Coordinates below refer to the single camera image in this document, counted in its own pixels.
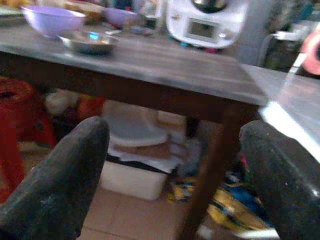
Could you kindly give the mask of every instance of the kitchen counter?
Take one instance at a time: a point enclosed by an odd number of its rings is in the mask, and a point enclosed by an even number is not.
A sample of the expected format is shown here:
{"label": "kitchen counter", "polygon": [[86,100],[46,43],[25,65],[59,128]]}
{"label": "kitchen counter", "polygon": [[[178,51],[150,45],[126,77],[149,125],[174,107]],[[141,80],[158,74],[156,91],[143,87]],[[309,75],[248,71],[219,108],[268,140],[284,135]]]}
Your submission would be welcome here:
{"label": "kitchen counter", "polygon": [[264,120],[296,139],[320,162],[320,80],[256,66],[243,68],[267,94]]}

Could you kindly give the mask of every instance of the purple bowl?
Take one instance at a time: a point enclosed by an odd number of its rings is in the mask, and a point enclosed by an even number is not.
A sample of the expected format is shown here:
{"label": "purple bowl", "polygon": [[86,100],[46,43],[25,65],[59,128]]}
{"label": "purple bowl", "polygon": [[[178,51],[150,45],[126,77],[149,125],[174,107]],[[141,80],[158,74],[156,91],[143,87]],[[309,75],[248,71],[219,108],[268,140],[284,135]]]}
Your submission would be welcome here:
{"label": "purple bowl", "polygon": [[107,19],[108,23],[115,26],[116,28],[122,28],[126,18],[130,18],[133,21],[137,14],[132,11],[126,11],[122,9],[107,7],[104,10],[104,16]]}
{"label": "purple bowl", "polygon": [[49,6],[23,6],[26,21],[40,34],[49,39],[56,39],[64,31],[80,30],[86,15]]}

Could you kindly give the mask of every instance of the wooden table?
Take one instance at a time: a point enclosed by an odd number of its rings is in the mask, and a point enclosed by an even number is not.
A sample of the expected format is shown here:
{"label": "wooden table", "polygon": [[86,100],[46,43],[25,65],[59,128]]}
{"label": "wooden table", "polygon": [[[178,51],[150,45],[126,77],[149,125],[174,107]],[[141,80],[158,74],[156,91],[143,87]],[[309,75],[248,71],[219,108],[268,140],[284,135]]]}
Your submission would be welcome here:
{"label": "wooden table", "polygon": [[[101,27],[92,31],[103,32]],[[109,55],[64,49],[28,25],[0,27],[1,75],[218,123],[179,240],[193,239],[239,149],[240,127],[268,98],[233,58],[180,47],[167,37],[122,37]]]}

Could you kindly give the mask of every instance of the stainless steel bowl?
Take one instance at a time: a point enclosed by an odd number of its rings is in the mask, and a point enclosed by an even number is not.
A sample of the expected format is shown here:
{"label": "stainless steel bowl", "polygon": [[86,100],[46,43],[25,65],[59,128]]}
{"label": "stainless steel bowl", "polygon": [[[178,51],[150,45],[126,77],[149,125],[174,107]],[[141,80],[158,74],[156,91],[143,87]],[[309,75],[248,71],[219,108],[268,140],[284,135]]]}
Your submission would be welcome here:
{"label": "stainless steel bowl", "polygon": [[86,54],[109,53],[119,42],[107,34],[92,31],[64,32],[59,38],[63,41],[64,46],[71,51]]}

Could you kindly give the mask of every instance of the red stool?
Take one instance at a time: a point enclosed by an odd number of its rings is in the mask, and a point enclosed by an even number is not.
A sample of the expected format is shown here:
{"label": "red stool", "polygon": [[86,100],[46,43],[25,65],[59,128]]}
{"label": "red stool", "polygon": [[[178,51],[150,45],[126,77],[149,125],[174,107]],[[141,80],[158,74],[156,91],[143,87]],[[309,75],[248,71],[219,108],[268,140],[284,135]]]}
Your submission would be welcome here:
{"label": "red stool", "polygon": [[57,144],[39,94],[24,81],[0,77],[0,170],[6,183],[0,189],[0,203],[24,179],[18,141]]}

